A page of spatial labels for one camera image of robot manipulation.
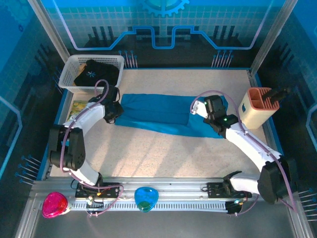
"blue towel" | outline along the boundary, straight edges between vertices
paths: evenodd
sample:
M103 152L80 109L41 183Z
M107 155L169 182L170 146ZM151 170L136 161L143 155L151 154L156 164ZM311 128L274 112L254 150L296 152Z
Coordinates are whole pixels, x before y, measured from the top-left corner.
M171 135L222 138L199 115L189 112L195 97L160 94L124 94L124 113L116 125L141 128ZM224 97L223 104L228 106Z

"pink plastic object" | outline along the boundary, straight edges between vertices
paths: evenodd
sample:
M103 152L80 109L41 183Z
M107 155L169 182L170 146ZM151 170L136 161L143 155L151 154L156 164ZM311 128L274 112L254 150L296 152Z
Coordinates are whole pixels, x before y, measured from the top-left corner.
M51 192L44 200L42 214L45 218L53 218L61 215L67 209L68 201L59 192Z

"folded black cloth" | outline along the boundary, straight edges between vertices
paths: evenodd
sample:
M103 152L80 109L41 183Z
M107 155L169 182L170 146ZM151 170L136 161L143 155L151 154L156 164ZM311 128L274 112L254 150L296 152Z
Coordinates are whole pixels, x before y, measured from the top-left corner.
M109 85L115 86L118 82L119 69L112 65L96 62L90 59L86 62L84 71L74 80L76 86L94 87L99 79L105 79ZM100 82L98 87L104 87L105 82Z

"white plastic basket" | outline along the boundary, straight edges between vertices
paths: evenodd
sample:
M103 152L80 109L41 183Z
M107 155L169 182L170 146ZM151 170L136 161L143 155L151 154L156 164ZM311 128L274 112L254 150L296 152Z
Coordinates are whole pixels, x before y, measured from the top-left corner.
M72 93L94 93L94 87L79 87L73 85L75 78L78 76L79 66L88 60L95 60L97 62L116 66L119 69L119 77L116 87L119 86L124 67L124 58L122 56L105 55L73 55L69 57L60 75L58 85L61 88L66 88ZM103 89L104 87L97 87L97 92L102 93Z

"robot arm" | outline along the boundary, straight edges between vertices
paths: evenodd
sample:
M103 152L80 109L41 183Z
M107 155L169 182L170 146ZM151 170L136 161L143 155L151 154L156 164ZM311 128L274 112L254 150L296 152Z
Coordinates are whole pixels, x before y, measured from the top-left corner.
M120 103L116 101L116 96L119 89L110 86L109 92L105 99L98 103L93 108L91 105L95 104L104 95L103 93L97 97L89 100L85 109L89 109L83 114L72 126L72 129L67 138L63 170L70 171L75 177L78 178L80 183L85 183L91 186L97 185L102 182L102 176L95 171L85 160L85 141L84 136L99 120L105 119L107 123L111 123L118 116L123 113L123 108ZM64 123L63 125L54 125L50 130L49 137L49 162L59 167L60 154L63 138L66 129L74 121Z
M248 175L241 171L227 175L224 177L224 186L227 191L248 191L260 194L265 201L271 204L279 198L287 196L285 182L272 156L281 163L292 190L297 190L298 175L294 159L285 158L279 152L265 145L249 132L243 124L242 129L235 115L226 114L219 96L206 97L204 102L196 101L191 112L204 117L205 123L209 124L219 135L240 148L261 172L260 176Z

